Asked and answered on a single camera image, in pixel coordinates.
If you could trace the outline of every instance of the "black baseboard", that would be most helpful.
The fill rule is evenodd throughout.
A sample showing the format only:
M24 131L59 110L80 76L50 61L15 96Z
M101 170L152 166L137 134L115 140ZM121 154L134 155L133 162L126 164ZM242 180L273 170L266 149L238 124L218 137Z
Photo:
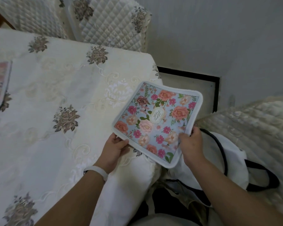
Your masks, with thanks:
M159 72L166 73L166 74L172 74L177 76L183 76L187 78L194 78L194 79L200 79L204 81L214 82L215 83L215 92L214 92L214 103L213 103L213 112L217 112L218 109L218 97L219 97L219 84L220 84L220 78L205 74L197 74L182 70L174 70L170 68L165 67L157 67Z

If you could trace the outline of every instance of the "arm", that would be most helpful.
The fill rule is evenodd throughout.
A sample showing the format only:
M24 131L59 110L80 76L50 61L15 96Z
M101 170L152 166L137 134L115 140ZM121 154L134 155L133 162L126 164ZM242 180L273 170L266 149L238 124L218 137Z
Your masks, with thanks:
M119 157L128 153L128 142L128 140L117 138L112 133L94 166L101 167L108 174L112 172L117 166ZM35 226L88 226L103 186L104 180L100 174L95 171L87 171L79 182L41 217Z
M283 225L281 213L248 194L204 157L199 128L193 128L191 137L183 133L179 137L185 164L225 225Z

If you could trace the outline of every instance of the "white bracelet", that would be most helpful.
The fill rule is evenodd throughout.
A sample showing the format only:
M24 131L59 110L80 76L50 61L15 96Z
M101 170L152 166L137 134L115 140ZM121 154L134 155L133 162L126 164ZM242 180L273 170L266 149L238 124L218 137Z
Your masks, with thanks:
M99 173L100 175L102 175L104 181L107 181L108 179L108 174L106 173L106 171L104 171L102 168L97 167L97 166L90 166L84 169L83 174L85 174L87 171L95 171L97 173Z

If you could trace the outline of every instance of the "table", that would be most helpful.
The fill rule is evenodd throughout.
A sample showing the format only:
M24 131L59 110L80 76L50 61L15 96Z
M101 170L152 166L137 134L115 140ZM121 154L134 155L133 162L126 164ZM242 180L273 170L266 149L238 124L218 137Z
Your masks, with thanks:
M4 60L13 64L0 108L0 225L33 225L97 160L136 86L162 80L149 54L0 29ZM131 150L91 225L126 225L159 174Z

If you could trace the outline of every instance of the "forearm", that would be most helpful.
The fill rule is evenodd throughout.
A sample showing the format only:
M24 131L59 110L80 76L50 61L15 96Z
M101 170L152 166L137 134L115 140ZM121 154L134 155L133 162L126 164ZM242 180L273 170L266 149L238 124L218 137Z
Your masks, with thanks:
M283 225L283 215L262 203L202 159L189 165L225 225Z
M103 186L103 177L95 171L88 171L35 226L88 226Z

